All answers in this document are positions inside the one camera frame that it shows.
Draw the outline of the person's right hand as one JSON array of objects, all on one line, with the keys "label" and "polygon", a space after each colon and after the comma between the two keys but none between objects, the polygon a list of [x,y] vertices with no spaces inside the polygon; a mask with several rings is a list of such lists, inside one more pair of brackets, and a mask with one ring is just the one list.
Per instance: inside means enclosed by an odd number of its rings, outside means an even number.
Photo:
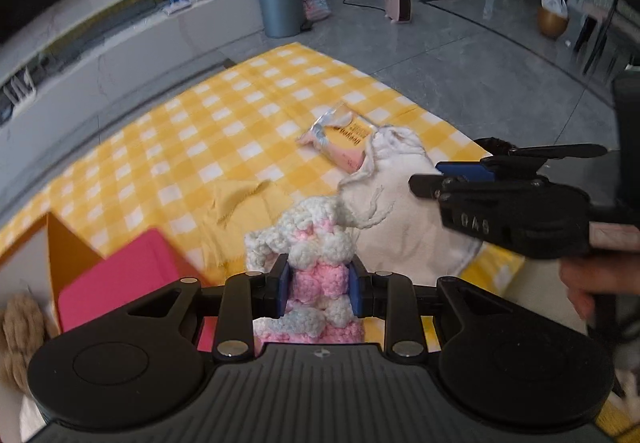
[{"label": "person's right hand", "polygon": [[576,313],[589,321],[594,312],[594,295],[639,295],[638,253],[611,253],[590,258],[564,258],[560,278]]}]

